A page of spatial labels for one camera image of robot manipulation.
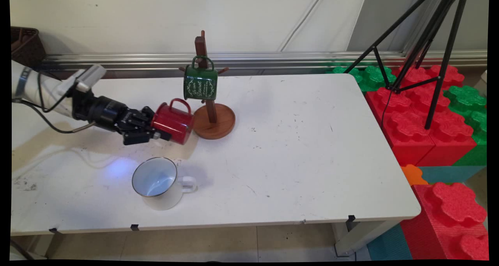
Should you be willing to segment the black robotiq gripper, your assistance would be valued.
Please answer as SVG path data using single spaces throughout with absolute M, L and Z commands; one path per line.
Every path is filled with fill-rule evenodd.
M 126 104 L 105 96 L 96 97 L 91 90 L 86 93 L 75 90 L 72 99 L 73 118 L 123 134 L 123 145 L 148 143 L 151 139 L 169 141 L 172 137 L 171 134 L 151 126 L 152 121 L 159 117 L 158 108 L 129 108 Z

